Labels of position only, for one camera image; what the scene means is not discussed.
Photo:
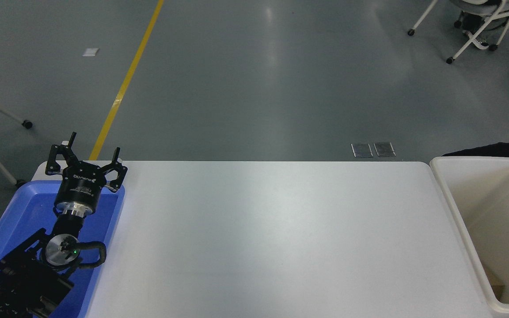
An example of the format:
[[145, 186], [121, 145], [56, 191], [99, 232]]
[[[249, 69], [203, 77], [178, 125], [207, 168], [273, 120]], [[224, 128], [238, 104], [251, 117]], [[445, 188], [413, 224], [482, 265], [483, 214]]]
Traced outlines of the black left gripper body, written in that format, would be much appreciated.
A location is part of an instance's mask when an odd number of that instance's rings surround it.
[[78, 162], [66, 167], [62, 173], [62, 183], [55, 198], [56, 208], [68, 203], [96, 208], [106, 180], [101, 167], [87, 162]]

